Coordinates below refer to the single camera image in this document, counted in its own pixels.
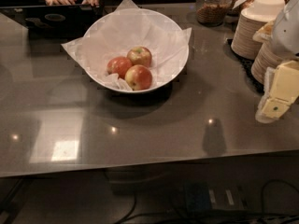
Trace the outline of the person right hand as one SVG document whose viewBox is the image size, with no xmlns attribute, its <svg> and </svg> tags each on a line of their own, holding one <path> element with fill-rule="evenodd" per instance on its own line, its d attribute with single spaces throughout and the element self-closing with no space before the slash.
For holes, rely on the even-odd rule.
<svg viewBox="0 0 299 224">
<path fill-rule="evenodd" d="M 77 0 L 46 0 L 48 6 L 75 5 Z"/>
</svg>

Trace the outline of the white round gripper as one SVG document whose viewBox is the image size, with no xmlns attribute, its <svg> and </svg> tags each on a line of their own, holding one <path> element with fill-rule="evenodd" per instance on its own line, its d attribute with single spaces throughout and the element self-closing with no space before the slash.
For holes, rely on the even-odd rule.
<svg viewBox="0 0 299 224">
<path fill-rule="evenodd" d="M 290 0 L 275 22 L 269 21 L 253 35 L 253 40 L 269 41 L 273 52 L 286 59 L 299 59 L 299 0 Z M 299 62 L 268 67 L 264 75 L 264 94 L 255 115 L 261 123 L 279 120 L 299 97 Z"/>
</svg>

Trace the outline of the person left hand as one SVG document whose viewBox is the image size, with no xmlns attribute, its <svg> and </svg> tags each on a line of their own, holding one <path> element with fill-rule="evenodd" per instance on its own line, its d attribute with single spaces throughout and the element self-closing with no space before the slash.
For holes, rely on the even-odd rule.
<svg viewBox="0 0 299 224">
<path fill-rule="evenodd" d="M 82 5 L 90 5 L 92 7 L 98 7 L 99 1 L 98 0 L 83 0 Z"/>
</svg>

